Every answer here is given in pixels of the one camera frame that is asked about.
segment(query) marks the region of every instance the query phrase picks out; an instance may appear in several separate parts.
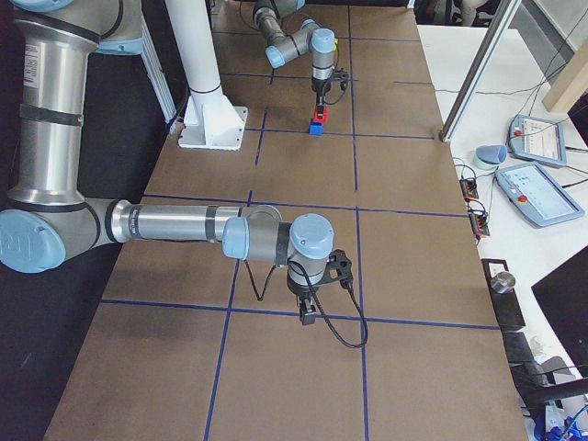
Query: electronic device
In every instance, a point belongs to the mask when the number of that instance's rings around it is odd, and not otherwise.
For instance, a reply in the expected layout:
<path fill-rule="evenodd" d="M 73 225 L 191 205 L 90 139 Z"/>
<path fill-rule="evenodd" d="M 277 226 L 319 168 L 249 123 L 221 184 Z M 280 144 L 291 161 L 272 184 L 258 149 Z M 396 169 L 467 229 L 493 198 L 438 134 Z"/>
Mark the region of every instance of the electronic device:
<path fill-rule="evenodd" d="M 506 196 L 536 227 L 570 221 L 584 210 L 538 163 L 520 164 L 496 171 Z"/>
<path fill-rule="evenodd" d="M 508 131 L 513 156 L 553 167 L 566 165 L 563 127 L 545 119 L 517 115 Z"/>

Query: blue block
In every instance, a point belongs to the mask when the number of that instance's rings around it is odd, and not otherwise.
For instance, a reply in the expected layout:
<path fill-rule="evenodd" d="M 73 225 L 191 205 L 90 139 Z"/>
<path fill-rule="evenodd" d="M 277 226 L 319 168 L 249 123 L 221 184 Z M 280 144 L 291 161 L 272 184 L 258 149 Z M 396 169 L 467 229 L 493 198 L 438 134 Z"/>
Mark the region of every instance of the blue block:
<path fill-rule="evenodd" d="M 311 127 L 309 128 L 309 134 L 315 136 L 322 135 L 322 124 L 320 122 L 314 122 L 311 120 Z"/>

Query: dark background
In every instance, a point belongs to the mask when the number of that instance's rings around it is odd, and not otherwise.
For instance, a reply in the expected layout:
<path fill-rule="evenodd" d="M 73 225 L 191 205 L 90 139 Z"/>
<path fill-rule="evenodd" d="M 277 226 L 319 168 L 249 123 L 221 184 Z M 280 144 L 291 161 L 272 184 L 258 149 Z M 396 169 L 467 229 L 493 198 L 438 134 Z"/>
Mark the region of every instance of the dark background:
<path fill-rule="evenodd" d="M 309 3 L 392 6 L 405 2 Z M 145 0 L 143 12 L 164 70 L 169 78 L 183 79 L 164 2 Z M 0 2 L 0 37 L 0 209 L 4 209 L 6 191 L 17 181 L 24 53 L 24 40 L 12 24 L 12 6 L 7 1 Z M 169 84 L 175 102 L 180 102 L 185 86 L 177 81 Z M 585 112 L 575 118 L 584 137 L 587 120 Z M 90 55 L 80 191 L 87 197 L 138 202 L 165 134 L 141 57 Z M 103 246 L 38 275 L 22 275 L 0 265 L 0 440 L 43 438 L 118 253 L 119 245 Z M 584 274 L 586 258 L 580 260 Z M 555 287 L 560 283 L 558 278 Z M 585 286 L 584 280 L 578 289 Z M 544 288 L 548 300 L 554 287 Z M 556 303 L 545 306 L 560 313 L 560 301 Z"/>

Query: wall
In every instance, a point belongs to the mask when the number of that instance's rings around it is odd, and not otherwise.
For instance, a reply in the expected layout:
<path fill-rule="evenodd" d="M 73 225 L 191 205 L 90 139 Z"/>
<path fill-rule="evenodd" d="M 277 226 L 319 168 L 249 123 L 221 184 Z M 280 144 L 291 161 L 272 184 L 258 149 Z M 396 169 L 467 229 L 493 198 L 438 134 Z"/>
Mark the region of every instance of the wall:
<path fill-rule="evenodd" d="M 565 38 L 586 12 L 588 7 L 586 0 L 533 0 L 544 12 L 548 20 Z M 572 49 L 577 51 L 588 38 L 588 15 L 573 31 L 569 43 Z"/>

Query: metal pole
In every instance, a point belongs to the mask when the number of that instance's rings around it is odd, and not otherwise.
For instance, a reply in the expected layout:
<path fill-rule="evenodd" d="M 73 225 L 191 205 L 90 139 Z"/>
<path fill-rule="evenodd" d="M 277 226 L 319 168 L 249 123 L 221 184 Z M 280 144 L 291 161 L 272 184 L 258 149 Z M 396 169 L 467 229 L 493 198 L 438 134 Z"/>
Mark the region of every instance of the metal pole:
<path fill-rule="evenodd" d="M 522 0 L 502 0 L 498 6 L 496 15 L 494 16 L 494 19 L 486 32 L 486 36 L 478 49 L 478 53 L 469 68 L 463 86 L 461 86 L 461 89 L 459 90 L 456 102 L 449 112 L 449 116 L 447 117 L 443 129 L 441 129 L 439 136 L 443 142 L 451 141 L 451 138 L 455 134 L 470 100 L 476 92 L 476 87 L 480 82 L 481 76 L 488 66 L 492 54 L 498 47 L 504 32 L 508 29 L 508 26 L 513 20 L 516 9 L 518 9 L 521 1 Z"/>

